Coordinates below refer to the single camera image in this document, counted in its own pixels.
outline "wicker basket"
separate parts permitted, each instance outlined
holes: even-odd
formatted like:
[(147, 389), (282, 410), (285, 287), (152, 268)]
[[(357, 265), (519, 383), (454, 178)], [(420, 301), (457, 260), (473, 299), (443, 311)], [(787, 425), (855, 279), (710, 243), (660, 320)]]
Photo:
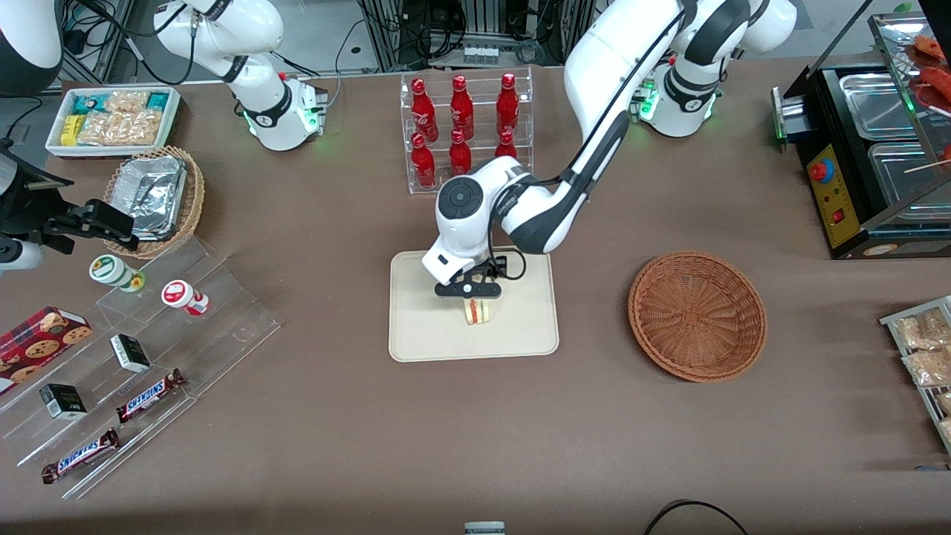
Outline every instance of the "wicker basket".
[[(188, 165), (188, 176), (185, 178), (185, 190), (182, 194), (182, 207), (179, 211), (179, 224), (175, 234), (164, 242), (139, 242), (139, 248), (134, 251), (122, 248), (112, 242), (106, 241), (106, 247), (116, 253), (124, 256), (131, 256), (141, 260), (151, 260), (162, 251), (171, 248), (175, 244), (187, 239), (195, 231), (198, 221), (202, 218), (202, 202), (204, 202), (204, 178), (202, 170), (195, 164), (195, 160), (184, 150), (175, 147), (162, 147), (153, 149), (132, 156), (133, 159), (160, 158), (162, 156), (175, 156), (182, 159)], [(112, 173), (112, 180), (106, 186), (106, 195), (103, 196), (108, 202), (112, 198), (112, 190), (115, 188), (116, 179), (119, 177), (119, 166)]]
[(658, 366), (698, 383), (725, 381), (756, 362), (767, 337), (763, 302), (727, 262), (697, 251), (651, 260), (634, 279), (628, 319)]

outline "brown table surface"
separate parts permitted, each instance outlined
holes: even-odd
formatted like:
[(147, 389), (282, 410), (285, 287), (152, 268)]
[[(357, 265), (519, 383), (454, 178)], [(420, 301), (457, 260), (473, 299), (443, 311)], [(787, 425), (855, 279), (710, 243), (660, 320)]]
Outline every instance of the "brown table surface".
[[(680, 498), (759, 533), (948, 532), (951, 474), (912, 470), (947, 457), (877, 319), (951, 292), (951, 262), (828, 259), (795, 152), (769, 143), (769, 89), (802, 66), (734, 63), (690, 138), (631, 128), (552, 255), (555, 354), (423, 364), (387, 352), (390, 260), (437, 235), (433, 197), (406, 190), (399, 76), (346, 79), (327, 135), (290, 152), (248, 135), (224, 85), (181, 87), (198, 234), (286, 325), (82, 500), (0, 448), (0, 532), (639, 533)], [(543, 177), (580, 143), (561, 79), (534, 69)], [(48, 164), (74, 202), (115, 167)], [(729, 260), (766, 304), (766, 348), (734, 381), (680, 381), (631, 334), (634, 275), (678, 249)], [(103, 251), (0, 279), (0, 330), (93, 306)]]

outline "red cookie box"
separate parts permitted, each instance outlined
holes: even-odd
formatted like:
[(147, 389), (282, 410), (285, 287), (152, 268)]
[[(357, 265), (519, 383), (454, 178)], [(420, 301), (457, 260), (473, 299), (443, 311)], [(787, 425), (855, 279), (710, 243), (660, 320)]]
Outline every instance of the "red cookie box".
[(0, 336), (0, 395), (90, 334), (86, 318), (45, 307)]

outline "red soda bottle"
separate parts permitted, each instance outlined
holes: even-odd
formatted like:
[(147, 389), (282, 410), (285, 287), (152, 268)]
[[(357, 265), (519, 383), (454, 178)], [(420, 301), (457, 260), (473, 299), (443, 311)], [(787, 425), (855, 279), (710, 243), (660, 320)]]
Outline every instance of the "red soda bottle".
[(453, 76), (453, 100), (449, 103), (453, 113), (453, 128), (462, 130), (466, 139), (476, 134), (476, 118), (473, 112), (473, 97), (466, 90), (466, 77)]
[(426, 83), (415, 78), (410, 83), (413, 90), (413, 122), (417, 130), (426, 136), (426, 140), (434, 143), (439, 139), (439, 128), (436, 126), (436, 107), (433, 99), (426, 94)]
[(433, 153), (426, 147), (426, 139), (421, 133), (413, 132), (410, 141), (413, 143), (410, 159), (413, 160), (417, 180), (421, 187), (429, 189), (436, 185), (436, 161), (433, 159)]
[(466, 174), (473, 166), (473, 154), (466, 145), (465, 134), (462, 130), (453, 130), (453, 145), (449, 147), (449, 161), (453, 166), (453, 176)]
[(499, 156), (518, 157), (518, 151), (515, 150), (515, 145), (512, 145), (512, 137), (512, 131), (509, 129), (498, 134), (498, 147), (495, 148), (496, 158)]
[(495, 117), (498, 135), (506, 129), (518, 129), (518, 93), (515, 92), (515, 75), (510, 72), (502, 74), (502, 91), (495, 101)]

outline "aluminum foil container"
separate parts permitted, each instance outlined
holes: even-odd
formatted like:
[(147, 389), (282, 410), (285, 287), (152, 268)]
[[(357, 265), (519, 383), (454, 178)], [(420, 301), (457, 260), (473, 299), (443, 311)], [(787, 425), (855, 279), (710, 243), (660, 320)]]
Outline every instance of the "aluminum foil container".
[(132, 216), (132, 233), (144, 242), (161, 242), (175, 234), (187, 164), (174, 156), (133, 159), (119, 170), (109, 204)]

